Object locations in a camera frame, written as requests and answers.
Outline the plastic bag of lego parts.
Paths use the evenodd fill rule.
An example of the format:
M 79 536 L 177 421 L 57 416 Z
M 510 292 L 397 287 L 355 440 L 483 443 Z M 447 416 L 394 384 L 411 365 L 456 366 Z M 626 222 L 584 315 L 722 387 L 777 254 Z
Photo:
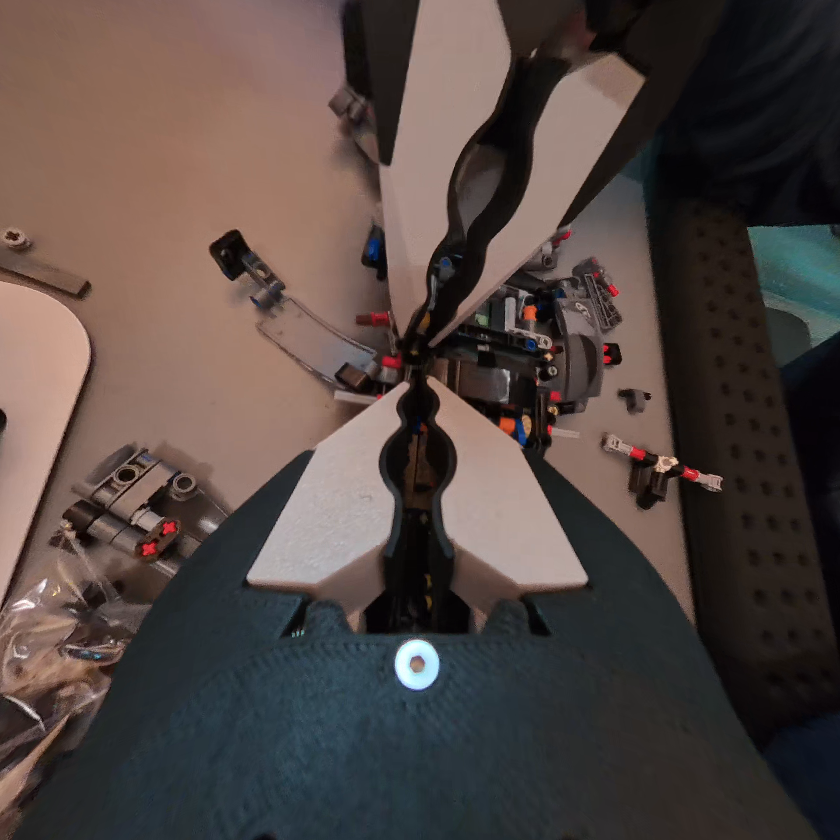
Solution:
M 2 814 L 84 737 L 150 609 L 108 581 L 51 579 L 3 609 Z

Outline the lego axle rod assembly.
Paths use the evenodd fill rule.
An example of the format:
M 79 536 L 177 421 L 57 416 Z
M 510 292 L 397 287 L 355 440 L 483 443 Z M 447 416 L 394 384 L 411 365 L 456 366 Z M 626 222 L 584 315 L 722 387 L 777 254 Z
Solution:
M 621 455 L 628 459 L 631 466 L 628 489 L 641 510 L 653 509 L 657 504 L 666 501 L 672 480 L 684 480 L 709 492 L 722 492 L 721 476 L 690 468 L 674 456 L 649 452 L 623 441 L 614 434 L 605 434 L 601 447 L 608 454 Z

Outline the grey lego subassembly red axles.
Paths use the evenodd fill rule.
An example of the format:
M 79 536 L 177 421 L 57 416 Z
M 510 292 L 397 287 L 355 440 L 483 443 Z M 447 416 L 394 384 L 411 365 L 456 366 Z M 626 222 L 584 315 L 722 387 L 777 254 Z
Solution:
M 55 545 L 110 549 L 169 577 L 228 517 L 192 472 L 135 444 L 110 454 L 72 490 Z

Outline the dark blue cloth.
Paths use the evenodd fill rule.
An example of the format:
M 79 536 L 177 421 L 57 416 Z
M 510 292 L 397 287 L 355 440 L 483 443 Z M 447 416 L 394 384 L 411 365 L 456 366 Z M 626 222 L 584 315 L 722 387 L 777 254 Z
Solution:
M 750 226 L 838 225 L 839 2 L 726 2 L 658 175 Z

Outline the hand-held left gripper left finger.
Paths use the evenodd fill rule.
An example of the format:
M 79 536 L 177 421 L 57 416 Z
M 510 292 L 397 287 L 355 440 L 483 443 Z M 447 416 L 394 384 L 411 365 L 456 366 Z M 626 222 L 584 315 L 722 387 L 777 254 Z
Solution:
M 315 447 L 247 572 L 249 585 L 336 602 L 360 629 L 385 588 L 396 502 L 381 456 L 403 427 L 397 406 L 408 388 L 398 385 Z

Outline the white base board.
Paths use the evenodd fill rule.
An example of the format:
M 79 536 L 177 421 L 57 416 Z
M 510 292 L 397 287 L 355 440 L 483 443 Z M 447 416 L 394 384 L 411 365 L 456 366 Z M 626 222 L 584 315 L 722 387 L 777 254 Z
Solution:
M 91 364 L 77 316 L 44 292 L 1 287 L 1 596 L 44 496 Z

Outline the transparent lego windshield panel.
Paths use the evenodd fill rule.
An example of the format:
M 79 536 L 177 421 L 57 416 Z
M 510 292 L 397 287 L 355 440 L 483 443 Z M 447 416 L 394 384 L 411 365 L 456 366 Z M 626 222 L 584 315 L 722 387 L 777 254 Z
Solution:
M 345 335 L 289 294 L 284 281 L 252 249 L 237 229 L 208 248 L 222 274 L 242 280 L 257 310 L 256 329 L 288 358 L 334 389 L 380 394 L 392 384 L 383 378 L 376 351 Z

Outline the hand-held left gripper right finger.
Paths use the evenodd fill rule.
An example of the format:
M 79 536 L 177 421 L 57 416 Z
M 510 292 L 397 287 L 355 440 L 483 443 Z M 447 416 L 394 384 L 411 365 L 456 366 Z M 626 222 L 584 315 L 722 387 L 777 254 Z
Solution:
M 589 577 L 519 444 L 440 381 L 427 384 L 455 452 L 440 497 L 452 592 L 485 622 L 499 602 L 585 588 Z

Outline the grey lego car model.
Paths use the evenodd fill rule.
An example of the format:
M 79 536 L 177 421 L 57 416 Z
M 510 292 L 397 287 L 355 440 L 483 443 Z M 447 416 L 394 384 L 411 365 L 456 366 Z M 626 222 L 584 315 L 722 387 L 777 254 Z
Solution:
M 604 361 L 602 322 L 596 308 L 598 297 L 594 294 L 593 284 L 587 287 L 581 281 L 581 286 L 586 292 L 585 297 L 560 299 L 555 297 L 553 291 L 539 297 L 536 291 L 524 289 L 520 289 L 516 296 L 510 294 L 499 298 L 496 290 L 477 308 L 490 302 L 493 307 L 497 307 L 498 312 L 502 312 L 501 306 L 506 306 L 504 326 L 495 329 L 496 322 L 491 320 L 490 327 L 475 333 L 473 338 L 482 344 L 487 343 L 494 353 L 513 354 L 520 362 L 529 360 L 533 395 L 547 399 L 546 403 L 536 402 L 531 408 L 531 430 L 535 434 L 540 430 L 539 422 L 548 421 L 549 404 L 577 405 L 600 392 Z M 459 330 L 459 324 L 449 336 Z M 436 359 L 441 352 L 446 353 L 444 343 L 449 336 L 435 348 L 419 348 L 422 359 L 428 356 Z M 427 380 L 436 379 L 427 378 L 421 372 L 419 383 L 409 385 L 397 409 L 402 410 L 404 431 L 410 433 L 418 417 L 421 417 L 421 423 L 427 425 L 432 436 L 431 443 L 427 445 L 427 453 L 438 457 L 434 463 L 443 472 L 436 493 L 431 498 L 429 528 L 430 543 L 436 548 L 443 565 L 442 572 L 432 568 L 432 583 L 442 585 L 444 593 L 447 593 L 452 592 L 450 585 L 455 552 L 445 537 L 440 497 L 447 479 L 454 473 L 455 452 L 453 445 L 434 422 L 437 398 Z M 466 393 L 463 390 L 454 391 L 448 387 L 447 381 L 439 382 L 464 400 Z

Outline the black perforated chair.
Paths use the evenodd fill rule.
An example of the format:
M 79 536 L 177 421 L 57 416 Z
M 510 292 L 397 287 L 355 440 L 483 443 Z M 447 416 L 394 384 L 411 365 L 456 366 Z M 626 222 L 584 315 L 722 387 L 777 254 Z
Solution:
M 760 746 L 838 710 L 838 646 L 748 229 L 657 196 L 648 230 L 700 637 Z

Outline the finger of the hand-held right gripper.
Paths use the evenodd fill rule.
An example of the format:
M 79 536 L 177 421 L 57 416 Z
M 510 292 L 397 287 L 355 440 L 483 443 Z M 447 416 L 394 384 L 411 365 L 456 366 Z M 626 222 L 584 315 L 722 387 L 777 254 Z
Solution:
M 459 158 L 498 110 L 511 43 L 497 2 L 420 2 L 391 164 L 380 167 L 388 282 L 403 347 L 413 347 L 427 275 L 457 210 Z
M 434 242 L 427 299 L 413 325 L 419 348 L 435 348 L 549 239 L 646 83 L 615 53 L 569 67 L 531 59 L 470 136 L 447 182 L 447 227 Z M 478 205 L 464 175 L 494 134 L 498 179 Z M 468 216 L 461 210 L 466 190 Z

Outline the grey flat lego tile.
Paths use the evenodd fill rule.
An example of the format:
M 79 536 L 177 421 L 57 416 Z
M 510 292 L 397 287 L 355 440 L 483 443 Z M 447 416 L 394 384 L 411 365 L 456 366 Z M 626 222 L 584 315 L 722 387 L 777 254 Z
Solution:
M 4 250 L 1 253 L 1 270 L 18 277 L 62 292 L 73 298 L 84 298 L 91 283 L 73 273 L 48 265 L 23 253 Z

